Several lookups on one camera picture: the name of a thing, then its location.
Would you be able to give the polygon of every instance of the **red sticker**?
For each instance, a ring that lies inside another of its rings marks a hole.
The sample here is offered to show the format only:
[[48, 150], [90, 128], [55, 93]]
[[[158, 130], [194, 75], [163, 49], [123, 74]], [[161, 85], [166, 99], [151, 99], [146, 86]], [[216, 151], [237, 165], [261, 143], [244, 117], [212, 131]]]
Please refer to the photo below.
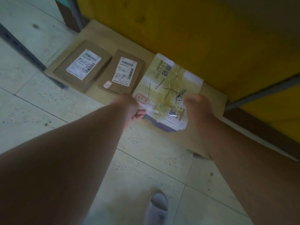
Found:
[[147, 98], [141, 94], [137, 94], [134, 98], [142, 104], [146, 104], [147, 102]]

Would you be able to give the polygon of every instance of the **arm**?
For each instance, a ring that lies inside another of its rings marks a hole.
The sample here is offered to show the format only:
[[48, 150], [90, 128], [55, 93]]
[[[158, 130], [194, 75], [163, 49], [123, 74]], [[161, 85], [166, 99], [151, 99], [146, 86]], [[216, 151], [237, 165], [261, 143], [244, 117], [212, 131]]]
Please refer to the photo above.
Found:
[[208, 100], [185, 99], [223, 178], [255, 225], [300, 224], [300, 165], [218, 120]]
[[131, 95], [0, 155], [2, 224], [79, 224], [124, 127], [143, 117]]

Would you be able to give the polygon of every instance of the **cardboard box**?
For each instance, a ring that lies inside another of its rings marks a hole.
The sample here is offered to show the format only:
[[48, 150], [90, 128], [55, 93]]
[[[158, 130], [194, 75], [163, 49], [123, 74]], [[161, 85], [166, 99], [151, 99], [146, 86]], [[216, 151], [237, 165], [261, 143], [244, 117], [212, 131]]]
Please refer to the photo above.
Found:
[[90, 41], [81, 43], [55, 70], [63, 83], [85, 93], [112, 56]]
[[117, 50], [110, 64], [101, 75], [98, 85], [118, 94], [131, 94], [143, 65], [143, 60]]

